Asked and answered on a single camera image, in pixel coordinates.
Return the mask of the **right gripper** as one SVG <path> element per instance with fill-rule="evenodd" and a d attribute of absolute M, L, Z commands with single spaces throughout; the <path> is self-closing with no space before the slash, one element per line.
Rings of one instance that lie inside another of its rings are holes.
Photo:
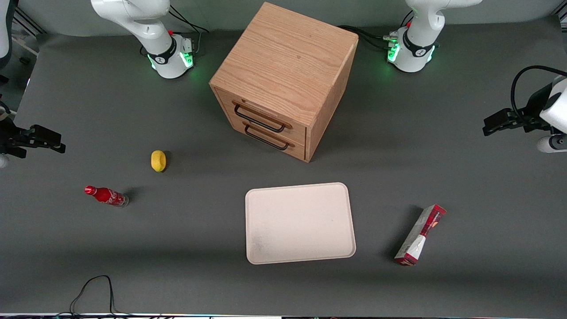
<path fill-rule="evenodd" d="M 18 147 L 7 148 L 8 140 L 18 135 L 18 127 L 14 125 L 11 118 L 6 117 L 0 121 L 0 153 L 7 153 L 17 158 L 26 158 L 27 148 L 47 148 L 63 154 L 66 151 L 65 144 L 61 143 L 62 135 L 41 125 L 32 125 L 27 130 L 22 130 L 18 135 Z"/>

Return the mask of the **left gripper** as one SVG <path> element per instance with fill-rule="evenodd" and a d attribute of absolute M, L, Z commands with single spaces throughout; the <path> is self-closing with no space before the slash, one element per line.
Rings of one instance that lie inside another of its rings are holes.
<path fill-rule="evenodd" d="M 534 123 L 553 127 L 561 133 L 567 129 L 567 79 L 557 76 L 551 83 L 533 93 L 527 101 L 525 115 Z M 512 109 L 502 109 L 484 119 L 483 134 L 524 127 Z"/>

